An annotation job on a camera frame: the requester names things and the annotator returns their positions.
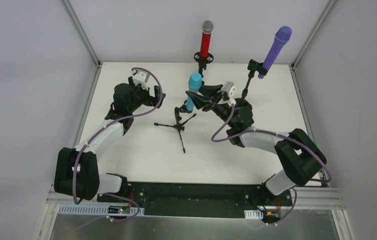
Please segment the red glitter microphone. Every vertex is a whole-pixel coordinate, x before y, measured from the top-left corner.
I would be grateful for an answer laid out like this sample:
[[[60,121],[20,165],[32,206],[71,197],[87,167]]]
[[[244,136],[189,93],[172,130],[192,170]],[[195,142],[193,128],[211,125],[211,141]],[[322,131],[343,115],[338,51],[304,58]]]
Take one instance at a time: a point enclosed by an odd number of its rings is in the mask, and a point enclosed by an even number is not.
[[[202,28],[202,37],[201,37],[201,46],[200,46],[199,56],[202,59],[207,59],[209,56],[211,33],[214,29],[214,25],[212,21],[206,20],[202,23],[201,28]]]

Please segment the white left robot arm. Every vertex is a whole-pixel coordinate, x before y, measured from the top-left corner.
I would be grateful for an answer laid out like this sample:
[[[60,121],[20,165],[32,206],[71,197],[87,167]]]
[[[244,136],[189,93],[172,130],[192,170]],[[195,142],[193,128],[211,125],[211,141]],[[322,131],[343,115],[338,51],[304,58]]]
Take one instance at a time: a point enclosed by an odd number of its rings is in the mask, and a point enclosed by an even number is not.
[[[98,162],[106,151],[124,137],[145,105],[152,110],[159,108],[165,98],[160,84],[154,86],[154,95],[142,85],[120,83],[115,86],[113,102],[100,127],[80,144],[62,148],[57,157],[54,190],[73,197],[74,203],[92,200],[96,195],[120,191],[123,176],[116,173],[99,173]]]

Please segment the right circuit board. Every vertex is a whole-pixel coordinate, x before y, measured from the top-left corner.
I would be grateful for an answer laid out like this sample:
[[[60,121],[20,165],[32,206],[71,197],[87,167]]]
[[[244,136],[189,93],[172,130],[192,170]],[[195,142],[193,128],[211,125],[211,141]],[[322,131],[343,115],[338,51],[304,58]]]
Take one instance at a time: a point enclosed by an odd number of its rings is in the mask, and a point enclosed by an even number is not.
[[[281,218],[278,214],[269,214],[265,215],[262,220],[264,223],[272,224],[278,222],[280,219]]]

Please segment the left circuit board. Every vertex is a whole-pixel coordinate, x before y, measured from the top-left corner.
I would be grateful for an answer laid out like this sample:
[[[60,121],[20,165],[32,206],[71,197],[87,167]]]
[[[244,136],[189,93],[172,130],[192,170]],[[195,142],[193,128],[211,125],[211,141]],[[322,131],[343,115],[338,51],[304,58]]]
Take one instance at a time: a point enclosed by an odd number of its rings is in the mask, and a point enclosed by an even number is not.
[[[126,206],[118,206],[118,205],[110,205],[107,208],[107,213],[109,215],[128,215],[131,212],[130,207]]]

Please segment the black shock-mount tripod stand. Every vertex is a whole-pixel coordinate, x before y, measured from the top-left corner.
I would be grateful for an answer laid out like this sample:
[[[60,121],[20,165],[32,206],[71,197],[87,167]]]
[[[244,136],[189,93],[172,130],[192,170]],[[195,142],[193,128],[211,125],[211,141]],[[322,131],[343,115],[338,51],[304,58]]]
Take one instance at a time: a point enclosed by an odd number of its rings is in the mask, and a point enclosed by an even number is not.
[[[198,73],[203,78],[203,71],[207,69],[207,64],[210,64],[214,61],[214,56],[211,53],[208,53],[206,57],[201,56],[200,52],[196,52],[193,56],[195,62],[198,63]]]

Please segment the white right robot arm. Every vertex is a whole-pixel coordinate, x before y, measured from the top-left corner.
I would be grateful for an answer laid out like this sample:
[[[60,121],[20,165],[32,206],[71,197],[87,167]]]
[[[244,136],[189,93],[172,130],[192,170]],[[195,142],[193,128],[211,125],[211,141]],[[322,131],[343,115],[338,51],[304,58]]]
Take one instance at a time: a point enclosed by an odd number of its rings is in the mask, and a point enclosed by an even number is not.
[[[241,148],[255,148],[277,155],[282,170],[264,182],[261,191],[277,196],[296,186],[314,181],[314,176],[325,169],[327,159],[302,129],[275,132],[254,127],[253,107],[245,99],[233,98],[234,86],[203,85],[195,91],[186,91],[198,110],[212,111],[228,126],[227,137],[218,139],[220,127],[211,137],[214,143],[229,141]]]

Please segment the circuit board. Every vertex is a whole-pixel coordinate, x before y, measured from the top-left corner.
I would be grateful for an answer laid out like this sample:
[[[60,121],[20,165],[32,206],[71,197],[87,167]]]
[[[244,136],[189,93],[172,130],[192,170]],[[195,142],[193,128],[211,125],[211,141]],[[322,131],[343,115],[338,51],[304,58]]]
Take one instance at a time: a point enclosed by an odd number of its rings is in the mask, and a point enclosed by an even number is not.
[[[278,214],[269,214],[265,215],[262,220],[264,223],[272,224],[278,222],[280,219],[281,218]]]
[[[109,215],[128,215],[131,212],[130,207],[126,206],[118,206],[118,205],[110,205],[107,208],[107,213]]]

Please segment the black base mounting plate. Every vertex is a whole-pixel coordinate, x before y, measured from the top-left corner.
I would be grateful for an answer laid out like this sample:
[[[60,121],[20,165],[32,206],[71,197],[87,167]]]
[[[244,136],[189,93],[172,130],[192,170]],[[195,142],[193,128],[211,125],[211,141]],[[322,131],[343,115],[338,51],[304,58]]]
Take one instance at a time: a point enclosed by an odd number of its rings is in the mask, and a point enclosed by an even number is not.
[[[131,197],[146,216],[244,218],[245,211],[292,206],[290,192],[274,196],[261,184],[195,184],[130,181],[115,197],[102,195],[98,202],[119,203]]]

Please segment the purple microphone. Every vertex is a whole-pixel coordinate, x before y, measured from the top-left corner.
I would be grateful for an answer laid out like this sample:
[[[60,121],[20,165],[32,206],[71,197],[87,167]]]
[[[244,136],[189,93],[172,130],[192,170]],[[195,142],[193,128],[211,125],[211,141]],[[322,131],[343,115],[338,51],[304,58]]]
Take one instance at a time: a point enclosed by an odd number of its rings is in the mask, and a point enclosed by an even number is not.
[[[280,54],[282,48],[289,42],[292,35],[292,29],[289,26],[282,26],[275,33],[273,43],[268,51],[268,54],[262,63],[262,67],[269,71],[277,56]]]

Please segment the teal microphone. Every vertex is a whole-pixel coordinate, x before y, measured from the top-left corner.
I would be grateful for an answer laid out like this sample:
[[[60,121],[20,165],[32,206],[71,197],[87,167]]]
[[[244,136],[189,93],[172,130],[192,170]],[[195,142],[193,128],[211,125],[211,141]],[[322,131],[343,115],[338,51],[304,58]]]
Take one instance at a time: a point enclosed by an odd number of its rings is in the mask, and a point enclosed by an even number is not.
[[[198,72],[192,73],[188,80],[188,90],[190,92],[197,93],[202,85],[202,75]],[[194,103],[192,99],[188,96],[186,99],[186,109],[191,113],[194,109]]]

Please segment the black clip tripod stand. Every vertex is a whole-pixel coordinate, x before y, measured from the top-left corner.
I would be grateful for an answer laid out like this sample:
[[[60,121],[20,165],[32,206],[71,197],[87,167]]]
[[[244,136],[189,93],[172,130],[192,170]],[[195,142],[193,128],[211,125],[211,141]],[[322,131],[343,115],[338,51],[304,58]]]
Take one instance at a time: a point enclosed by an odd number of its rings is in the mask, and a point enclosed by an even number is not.
[[[183,142],[183,138],[182,138],[182,134],[181,132],[183,132],[185,130],[185,124],[188,123],[191,119],[193,119],[194,117],[197,116],[196,113],[194,113],[192,116],[190,116],[187,120],[185,120],[184,122],[181,122],[182,120],[182,117],[180,116],[181,113],[192,113],[193,111],[192,110],[188,110],[187,109],[187,105],[186,104],[183,104],[182,106],[180,107],[175,107],[174,108],[174,118],[175,118],[175,124],[174,125],[168,125],[168,124],[161,124],[161,123],[158,123],[158,122],[154,122],[153,124],[155,126],[161,126],[161,127],[168,127],[168,128],[173,128],[175,129],[177,132],[178,132],[178,135],[179,135],[179,139],[181,141],[181,145],[182,145],[182,150],[183,150],[183,153],[185,154],[186,153],[186,148],[184,146],[184,142]]]

